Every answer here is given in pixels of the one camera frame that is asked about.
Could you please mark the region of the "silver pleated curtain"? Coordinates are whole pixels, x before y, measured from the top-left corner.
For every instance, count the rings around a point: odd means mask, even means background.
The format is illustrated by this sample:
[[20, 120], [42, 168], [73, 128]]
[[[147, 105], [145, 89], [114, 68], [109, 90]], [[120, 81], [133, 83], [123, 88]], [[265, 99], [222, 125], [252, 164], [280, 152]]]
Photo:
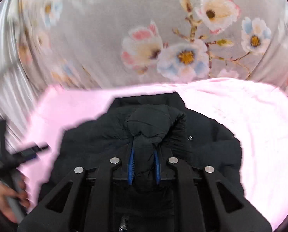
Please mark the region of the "silver pleated curtain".
[[7, 144], [22, 140], [28, 114], [46, 86], [36, 63], [38, 54], [50, 53], [50, 39], [36, 20], [24, 20], [35, 0], [0, 2], [0, 119], [9, 120]]

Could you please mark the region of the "black puffer jacket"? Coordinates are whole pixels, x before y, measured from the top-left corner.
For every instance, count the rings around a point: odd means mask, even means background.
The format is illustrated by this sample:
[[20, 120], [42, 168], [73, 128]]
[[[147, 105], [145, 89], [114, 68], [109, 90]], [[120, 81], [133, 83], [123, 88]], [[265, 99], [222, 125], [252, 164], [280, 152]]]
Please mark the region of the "black puffer jacket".
[[126, 165], [133, 158], [131, 185], [114, 184], [118, 217], [128, 217], [130, 231], [173, 231], [172, 192], [155, 179], [154, 153], [165, 149], [199, 169], [212, 166], [235, 190], [244, 191], [239, 140], [216, 120], [186, 108], [178, 93], [166, 93], [116, 98], [97, 120], [65, 131], [38, 200], [76, 166], [92, 169], [111, 157]]

